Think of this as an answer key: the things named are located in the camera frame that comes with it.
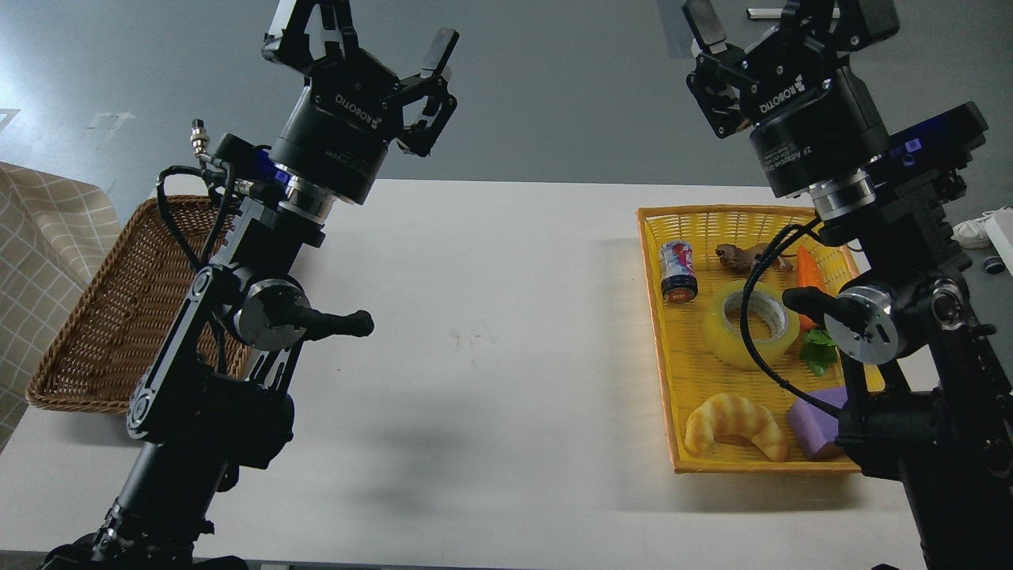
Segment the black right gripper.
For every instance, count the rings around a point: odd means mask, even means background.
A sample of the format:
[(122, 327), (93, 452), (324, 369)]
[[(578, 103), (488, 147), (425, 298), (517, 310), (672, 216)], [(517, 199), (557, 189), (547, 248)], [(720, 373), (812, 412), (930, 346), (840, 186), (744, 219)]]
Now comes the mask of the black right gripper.
[[(780, 25), (748, 54), (727, 43), (711, 1), (684, 1), (683, 15), (698, 47), (687, 86), (719, 139), (755, 129), (750, 144), (777, 197), (867, 165), (886, 151), (889, 134), (871, 91), (855, 74), (850, 54), (900, 30), (893, 1), (788, 1)], [(746, 58), (757, 79), (742, 67)]]

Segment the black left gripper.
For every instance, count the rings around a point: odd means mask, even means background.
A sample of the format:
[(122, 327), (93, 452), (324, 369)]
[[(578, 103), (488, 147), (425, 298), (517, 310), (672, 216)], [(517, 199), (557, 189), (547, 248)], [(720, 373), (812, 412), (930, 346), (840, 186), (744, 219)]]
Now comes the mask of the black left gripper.
[[(324, 44), (320, 58), (312, 54), (308, 30), (314, 10)], [(396, 138), (405, 153), (426, 158), (456, 111), (446, 66), (459, 39), (456, 29), (439, 29), (419, 74), (403, 81), (404, 102), (423, 102), (417, 120)], [(398, 78), (368, 51), (357, 50), (350, 2), (279, 1), (263, 58), (305, 76), (274, 141), (272, 162), (345, 202), (364, 203), (393, 139), (394, 120), (381, 101)]]

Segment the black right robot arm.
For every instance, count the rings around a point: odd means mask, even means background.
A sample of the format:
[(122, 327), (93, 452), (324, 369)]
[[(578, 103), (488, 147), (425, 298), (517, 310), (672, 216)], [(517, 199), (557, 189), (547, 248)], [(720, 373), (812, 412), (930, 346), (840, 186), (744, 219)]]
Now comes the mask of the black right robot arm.
[(959, 170), (988, 127), (980, 109), (887, 132), (849, 57), (897, 33), (890, 1), (789, 1), (749, 48), (727, 40), (709, 1), (681, 10), (700, 49), (687, 84), (713, 132), (749, 131), (775, 196), (808, 194), (815, 209), (775, 235), (746, 292), (803, 235), (859, 243), (869, 269), (840, 292), (782, 296), (840, 355), (846, 403), (814, 405), (865, 476), (902, 483), (927, 568), (1009, 569), (1011, 382), (943, 209), (965, 195)]

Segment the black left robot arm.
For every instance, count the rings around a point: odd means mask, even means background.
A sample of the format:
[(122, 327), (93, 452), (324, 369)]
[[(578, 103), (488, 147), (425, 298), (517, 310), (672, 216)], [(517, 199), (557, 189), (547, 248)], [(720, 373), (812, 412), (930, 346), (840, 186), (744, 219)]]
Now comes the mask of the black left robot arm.
[(93, 534), (52, 549), (44, 569), (246, 569), (236, 556), (196, 560), (214, 495), (242, 468), (266, 469), (293, 438), (288, 390), (302, 346), (373, 332), (365, 310), (315, 310), (290, 275), (317, 248), (336, 200), (364, 203), (389, 150), (425, 158), (457, 100), (446, 65), (459, 40), (441, 28), (416, 75), (400, 78), (359, 46), (347, 1), (282, 1), (265, 60), (304, 86), (270, 146), (233, 135), (196, 167), (159, 173), (156, 203), (193, 278), (153, 362), (138, 380), (127, 432), (142, 449)]

